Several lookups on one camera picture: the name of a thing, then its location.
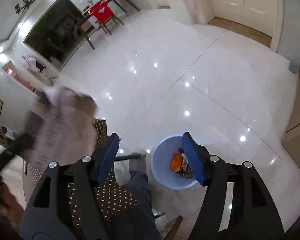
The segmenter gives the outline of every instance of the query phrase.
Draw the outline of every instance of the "door panel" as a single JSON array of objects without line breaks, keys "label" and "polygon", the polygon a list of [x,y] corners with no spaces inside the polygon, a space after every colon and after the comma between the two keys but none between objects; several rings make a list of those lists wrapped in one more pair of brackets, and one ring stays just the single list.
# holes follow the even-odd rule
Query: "door panel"
[{"label": "door panel", "polygon": [[217,17],[249,26],[272,37],[277,0],[212,0]]}]

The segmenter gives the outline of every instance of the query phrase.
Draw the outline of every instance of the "jeans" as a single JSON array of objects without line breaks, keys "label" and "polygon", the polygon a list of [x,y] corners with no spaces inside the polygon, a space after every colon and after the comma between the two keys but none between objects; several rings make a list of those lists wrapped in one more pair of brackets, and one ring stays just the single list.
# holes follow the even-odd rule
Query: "jeans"
[{"label": "jeans", "polygon": [[147,174],[131,172],[123,188],[135,195],[139,204],[112,218],[118,240],[162,240],[154,222]]}]

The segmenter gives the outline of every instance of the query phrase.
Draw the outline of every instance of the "table leg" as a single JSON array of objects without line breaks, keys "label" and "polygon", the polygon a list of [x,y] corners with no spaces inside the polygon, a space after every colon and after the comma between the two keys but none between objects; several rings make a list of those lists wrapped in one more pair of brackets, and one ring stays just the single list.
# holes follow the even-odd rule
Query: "table leg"
[{"label": "table leg", "polygon": [[130,0],[125,0],[128,4],[130,4],[133,8],[135,8],[137,11],[140,11],[140,9],[134,5]]},{"label": "table leg", "polygon": [[115,4],[117,6],[119,6],[121,8],[122,11],[124,11],[125,13],[127,13],[127,11],[125,9],[122,8],[122,6],[116,1],[116,0],[113,0],[115,2]]},{"label": "table leg", "polygon": [[90,46],[94,49],[92,43],[91,43],[90,40],[89,40],[88,35],[87,35],[86,32],[84,31],[84,29],[83,29],[80,25],[78,25],[78,29],[79,29],[80,32],[85,36],[85,38],[86,38],[87,42],[89,42]]}]

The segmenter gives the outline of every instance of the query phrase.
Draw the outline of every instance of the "blue gripper pad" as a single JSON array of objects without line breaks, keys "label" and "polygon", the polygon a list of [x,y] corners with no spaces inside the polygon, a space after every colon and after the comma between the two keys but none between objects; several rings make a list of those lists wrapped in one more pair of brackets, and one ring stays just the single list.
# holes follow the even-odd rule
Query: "blue gripper pad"
[{"label": "blue gripper pad", "polygon": [[103,184],[109,175],[109,171],[113,167],[115,156],[117,155],[119,149],[119,136],[117,134],[114,135],[112,141],[106,150],[105,155],[103,156],[99,168],[98,168],[98,177],[97,181],[99,185]]},{"label": "blue gripper pad", "polygon": [[204,166],[199,160],[198,154],[195,149],[197,145],[192,139],[191,135],[186,132],[182,136],[182,148],[187,157],[190,169],[196,181],[202,185],[204,183]]}]

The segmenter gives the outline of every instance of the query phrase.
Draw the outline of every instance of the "silver screw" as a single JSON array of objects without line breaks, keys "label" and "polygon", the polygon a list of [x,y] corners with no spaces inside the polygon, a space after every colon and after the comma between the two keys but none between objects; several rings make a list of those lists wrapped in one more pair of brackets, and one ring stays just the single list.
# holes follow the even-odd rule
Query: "silver screw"
[{"label": "silver screw", "polygon": [[55,168],[57,166],[56,162],[49,163],[49,168]]},{"label": "silver screw", "polygon": [[219,157],[217,155],[211,155],[210,160],[215,163],[219,160]]},{"label": "silver screw", "polygon": [[246,168],[251,168],[252,167],[252,163],[251,162],[244,162],[243,164]]},{"label": "silver screw", "polygon": [[85,156],[85,157],[82,158],[82,161],[84,163],[88,163],[89,161],[91,161],[91,157],[90,156]]}]

